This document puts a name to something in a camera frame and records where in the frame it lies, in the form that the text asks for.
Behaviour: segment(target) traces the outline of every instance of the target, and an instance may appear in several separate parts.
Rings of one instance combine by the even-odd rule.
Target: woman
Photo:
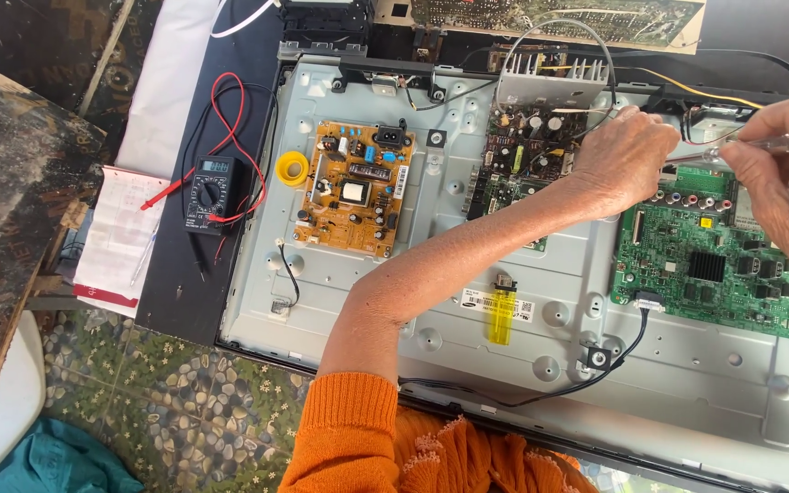
[[[787,116],[789,101],[763,109],[740,137],[789,132]],[[486,433],[463,418],[447,424],[399,409],[398,330],[526,243],[653,195],[659,169],[678,141],[679,133],[657,115],[625,107],[586,135],[572,174],[401,253],[359,280],[324,348],[279,491],[595,491],[573,459],[528,447],[522,437]],[[724,157],[751,196],[765,199],[753,201],[755,217],[789,255],[789,182],[770,154],[753,147],[730,144]],[[393,295],[400,303],[389,303]]]

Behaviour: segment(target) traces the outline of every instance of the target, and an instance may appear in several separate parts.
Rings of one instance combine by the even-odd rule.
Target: yellow wire
[[[561,65],[559,67],[538,67],[538,68],[542,68],[544,70],[559,70],[561,68],[571,68],[571,67],[572,67],[571,65]],[[753,103],[751,101],[748,101],[747,99],[741,99],[740,97],[733,97],[731,95],[708,94],[707,92],[702,92],[700,90],[696,90],[696,89],[693,89],[691,87],[687,87],[684,84],[681,84],[678,81],[674,80],[672,77],[667,77],[667,76],[663,75],[662,73],[657,73],[657,72],[654,72],[653,70],[649,70],[647,68],[641,68],[641,67],[615,67],[615,68],[617,70],[621,70],[621,69],[643,70],[644,72],[651,73],[651,74],[659,77],[660,79],[664,79],[665,81],[668,81],[669,83],[672,83],[672,84],[680,87],[681,89],[684,89],[686,91],[692,92],[694,94],[704,95],[706,97],[713,97],[714,99],[724,99],[726,101],[735,101],[736,103],[741,103],[742,105],[748,105],[751,108],[758,108],[759,109],[759,108],[763,107],[762,105],[758,105],[757,103]]]

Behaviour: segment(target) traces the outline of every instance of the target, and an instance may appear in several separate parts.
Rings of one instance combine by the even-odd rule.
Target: black heatsink chip
[[[726,257],[706,252],[693,252],[690,254],[690,267],[686,274],[695,279],[723,282],[723,270],[726,268]]]

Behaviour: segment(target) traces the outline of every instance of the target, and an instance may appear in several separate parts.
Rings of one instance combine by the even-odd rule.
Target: green circuit board
[[[669,173],[663,197],[623,213],[611,300],[655,293],[665,313],[789,338],[789,259],[754,221],[744,188],[732,173]],[[669,204],[674,193],[699,202]],[[733,205],[701,209],[707,197]]]
[[[523,198],[533,195],[543,187],[549,185],[540,180],[529,180],[526,178],[516,179],[515,176],[508,178],[498,173],[493,173],[489,177],[486,192],[483,196],[484,214],[491,214],[496,210],[503,209],[510,204],[519,202]],[[538,241],[532,241],[525,248],[530,248],[537,252],[542,252],[547,247],[547,238],[543,237]]]

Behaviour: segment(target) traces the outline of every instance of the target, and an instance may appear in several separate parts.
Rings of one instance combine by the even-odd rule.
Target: main board
[[[789,338],[789,259],[732,173],[663,169],[652,199],[623,213],[611,300]]]
[[[520,201],[571,173],[574,136],[586,130],[586,113],[558,113],[543,105],[492,104],[482,164],[471,175],[467,220],[481,218]],[[526,248],[542,252],[546,238]]]
[[[416,141],[406,127],[318,124],[295,240],[392,255]]]

